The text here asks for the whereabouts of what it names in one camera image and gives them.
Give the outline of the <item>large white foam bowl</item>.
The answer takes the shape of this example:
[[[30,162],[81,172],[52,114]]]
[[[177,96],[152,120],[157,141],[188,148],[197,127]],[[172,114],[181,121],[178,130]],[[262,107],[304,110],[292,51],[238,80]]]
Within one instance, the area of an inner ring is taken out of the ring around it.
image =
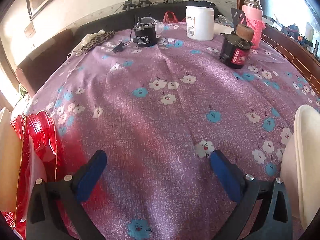
[[[294,132],[285,147],[280,177],[289,196],[293,217],[306,229],[319,210],[319,113],[301,105],[295,114]]]

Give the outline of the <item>red scalloped plate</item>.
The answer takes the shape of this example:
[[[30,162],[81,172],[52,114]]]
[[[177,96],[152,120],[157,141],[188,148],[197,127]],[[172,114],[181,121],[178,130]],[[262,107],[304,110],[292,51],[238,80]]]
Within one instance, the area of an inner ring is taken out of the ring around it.
[[[23,142],[15,220],[12,228],[23,239],[26,239],[26,222],[23,221],[23,212],[27,208],[27,193],[30,185],[30,168],[28,165],[31,164],[31,150],[29,150],[29,140],[33,141],[35,153],[44,164],[49,182],[58,181],[63,177],[65,172],[62,161],[63,149],[54,119],[45,111],[39,111],[39,113],[28,116],[19,115],[12,119],[10,123]]]

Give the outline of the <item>cream patterned bowl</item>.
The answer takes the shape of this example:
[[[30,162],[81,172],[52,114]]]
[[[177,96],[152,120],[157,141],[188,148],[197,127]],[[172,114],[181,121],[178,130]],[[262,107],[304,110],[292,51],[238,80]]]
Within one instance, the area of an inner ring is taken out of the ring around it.
[[[22,140],[16,134],[11,123],[11,113],[7,108],[1,110],[0,144],[0,191],[1,210],[13,212],[16,209],[16,191],[18,186]]]

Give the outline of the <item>purple floral tablecloth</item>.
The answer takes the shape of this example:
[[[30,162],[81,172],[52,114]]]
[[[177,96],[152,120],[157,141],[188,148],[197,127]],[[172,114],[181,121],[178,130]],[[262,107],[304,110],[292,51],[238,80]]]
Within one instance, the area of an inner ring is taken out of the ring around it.
[[[319,109],[319,94],[265,42],[233,70],[219,59],[222,36],[193,41],[184,23],[169,24],[159,44],[113,53],[129,34],[67,59],[28,112],[54,119],[66,173],[106,152],[84,203],[106,239],[211,239],[234,203],[210,152],[259,179],[277,177],[297,108]]]

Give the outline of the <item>black power adapter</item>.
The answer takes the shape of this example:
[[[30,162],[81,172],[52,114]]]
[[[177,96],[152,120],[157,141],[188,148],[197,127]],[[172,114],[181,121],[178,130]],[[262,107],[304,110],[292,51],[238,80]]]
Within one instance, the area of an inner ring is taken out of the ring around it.
[[[124,44],[123,42],[120,42],[118,45],[116,45],[113,49],[113,53],[122,52],[124,50]]]

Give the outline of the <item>leopard print cloth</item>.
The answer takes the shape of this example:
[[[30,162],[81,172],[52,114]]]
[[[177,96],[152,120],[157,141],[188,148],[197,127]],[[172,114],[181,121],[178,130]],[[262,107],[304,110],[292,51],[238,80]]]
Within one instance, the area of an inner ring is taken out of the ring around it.
[[[99,30],[97,33],[93,34],[87,34],[70,52],[68,57],[87,54],[95,47],[100,46],[104,42],[110,40],[112,37],[114,37],[114,35],[114,31],[105,32],[104,30]]]

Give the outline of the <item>black cylindrical motor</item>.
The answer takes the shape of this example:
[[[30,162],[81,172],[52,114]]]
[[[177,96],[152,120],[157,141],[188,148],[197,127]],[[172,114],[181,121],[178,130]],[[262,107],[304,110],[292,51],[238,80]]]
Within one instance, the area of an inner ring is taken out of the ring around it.
[[[143,25],[138,18],[138,22],[133,28],[135,38],[133,41],[137,44],[138,48],[146,48],[154,46],[157,43],[157,36],[153,25]]]

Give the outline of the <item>black sofa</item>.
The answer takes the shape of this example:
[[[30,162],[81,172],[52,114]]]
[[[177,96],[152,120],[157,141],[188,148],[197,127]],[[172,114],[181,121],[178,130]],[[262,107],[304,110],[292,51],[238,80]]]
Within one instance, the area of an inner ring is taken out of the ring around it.
[[[80,41],[87,34],[96,33],[100,30],[107,31],[120,31],[130,29],[135,23],[137,18],[151,17],[156,20],[162,21],[166,12],[173,12],[179,22],[186,18],[186,7],[194,5],[196,7],[207,7],[214,10],[214,16],[217,18],[220,11],[216,5],[208,1],[181,1],[174,3],[161,3],[151,5],[149,7],[135,8],[129,11],[118,12],[114,15],[106,16],[101,19],[89,22],[80,26],[74,34],[77,41]]]

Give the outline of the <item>white plastic jar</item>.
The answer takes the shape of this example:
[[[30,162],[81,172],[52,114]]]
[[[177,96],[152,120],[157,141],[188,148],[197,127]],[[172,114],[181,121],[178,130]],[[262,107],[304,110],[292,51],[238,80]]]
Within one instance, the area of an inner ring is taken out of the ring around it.
[[[214,9],[186,6],[187,36],[197,41],[210,41],[214,38]]]

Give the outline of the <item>red plastic bag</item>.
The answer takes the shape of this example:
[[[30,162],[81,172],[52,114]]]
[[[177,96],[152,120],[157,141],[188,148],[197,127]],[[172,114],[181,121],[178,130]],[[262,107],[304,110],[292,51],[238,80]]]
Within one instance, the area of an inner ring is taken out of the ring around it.
[[[172,11],[167,11],[164,14],[163,21],[164,24],[174,24],[179,22],[186,22],[186,18],[179,20]]]

